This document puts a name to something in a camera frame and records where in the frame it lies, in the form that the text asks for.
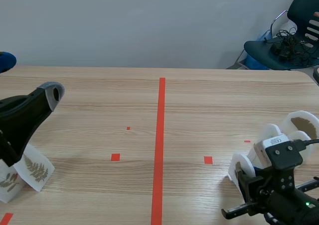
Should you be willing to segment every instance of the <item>wooden table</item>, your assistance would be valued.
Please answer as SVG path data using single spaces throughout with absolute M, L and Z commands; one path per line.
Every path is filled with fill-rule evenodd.
M 162 224 L 266 224 L 262 215 L 223 218 L 221 208 L 243 202 L 227 169 L 264 124 L 297 110 L 319 115 L 319 88 L 300 72 L 18 66 L 1 74 L 2 99 L 46 81 L 61 82 L 66 93 L 30 141 L 55 172 L 40 193 L 25 186 L 0 204 L 0 219 L 13 213 L 9 225 L 150 225 L 160 77 Z M 120 161 L 111 161 L 113 153 Z M 317 150 L 296 171 L 297 184 L 319 174 L 318 158 Z

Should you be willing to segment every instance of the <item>paper card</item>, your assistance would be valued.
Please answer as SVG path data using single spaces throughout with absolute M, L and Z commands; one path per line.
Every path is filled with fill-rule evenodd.
M 0 201 L 9 202 L 25 185 L 13 166 L 0 160 Z
M 14 164 L 14 168 L 20 177 L 38 192 L 41 191 L 55 169 L 47 157 L 31 144 L 26 146 L 21 160 Z

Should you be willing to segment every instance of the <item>red tape marker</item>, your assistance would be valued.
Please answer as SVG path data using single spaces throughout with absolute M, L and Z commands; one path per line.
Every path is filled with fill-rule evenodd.
M 6 213 L 3 217 L 3 219 L 1 220 L 0 225 L 8 225 L 12 216 L 13 216 L 13 214 Z
M 112 154 L 111 161 L 120 161 L 121 154 Z
M 211 157 L 211 156 L 204 156 L 204 163 L 205 163 L 205 164 L 213 164 L 213 157 Z
M 151 225 L 162 224 L 164 112 L 165 112 L 165 78 L 160 78 L 159 79 L 158 118 L 156 123 Z

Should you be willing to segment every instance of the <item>robotic arm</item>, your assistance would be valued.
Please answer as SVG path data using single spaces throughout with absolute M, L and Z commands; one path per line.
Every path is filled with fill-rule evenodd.
M 246 203 L 228 211 L 222 209 L 223 216 L 233 219 L 263 214 L 271 225 L 319 225 L 319 201 L 304 193 L 319 187 L 319 178 L 296 187 L 294 180 L 294 169 L 303 162 L 299 152 L 313 143 L 319 140 L 286 141 L 267 147 L 259 158 L 269 166 L 255 168 L 254 178 L 236 163 L 235 174 Z
M 54 111 L 64 95 L 58 82 L 47 82 L 26 96 L 0 100 L 0 159 L 17 163 L 31 136 Z

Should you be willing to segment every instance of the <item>white plastic part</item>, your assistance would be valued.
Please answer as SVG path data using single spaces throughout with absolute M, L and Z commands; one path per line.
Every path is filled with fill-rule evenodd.
M 281 135 L 281 131 L 279 129 L 278 126 L 276 126 L 275 124 L 267 124 L 263 129 L 262 132 L 259 134 L 259 137 L 256 141 L 255 144 L 266 140 L 266 139 L 270 139 L 276 136 Z M 253 166 L 263 169 L 264 166 L 262 165 L 262 163 L 260 162 L 260 159 L 258 158 L 256 151 L 254 149 L 254 147 L 252 147 L 247 155 L 248 159 L 252 162 Z
M 310 137 L 305 132 L 297 130 L 297 131 L 290 133 L 288 135 L 288 139 L 291 141 L 297 140 L 297 139 L 310 140 Z M 313 145 L 310 144 L 306 147 L 305 150 L 300 151 L 300 155 L 302 156 L 304 162 L 306 162 L 309 159 L 312 150 L 313 150 Z
M 238 180 L 236 178 L 236 164 L 240 163 L 241 169 L 248 175 L 250 178 L 254 178 L 256 176 L 254 166 L 250 162 L 250 160 L 247 158 L 247 156 L 243 153 L 234 153 L 233 157 L 230 162 L 230 166 L 228 169 L 228 176 L 229 178 L 234 181 L 236 187 L 239 189 Z
M 284 134 L 290 134 L 294 131 L 304 131 L 311 139 L 318 138 L 319 119 L 306 111 L 292 112 L 287 115 L 279 126 Z

